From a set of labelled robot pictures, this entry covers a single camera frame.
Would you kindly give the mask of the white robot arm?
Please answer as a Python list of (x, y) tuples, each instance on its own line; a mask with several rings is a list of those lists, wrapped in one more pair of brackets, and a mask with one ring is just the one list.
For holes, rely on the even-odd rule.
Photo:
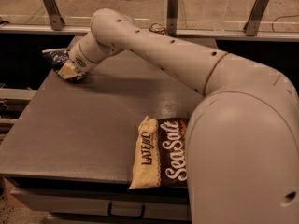
[(299, 99), (279, 71), (140, 30), (111, 9), (70, 50), (64, 79), (130, 50), (203, 96), (187, 128), (193, 224), (299, 223)]

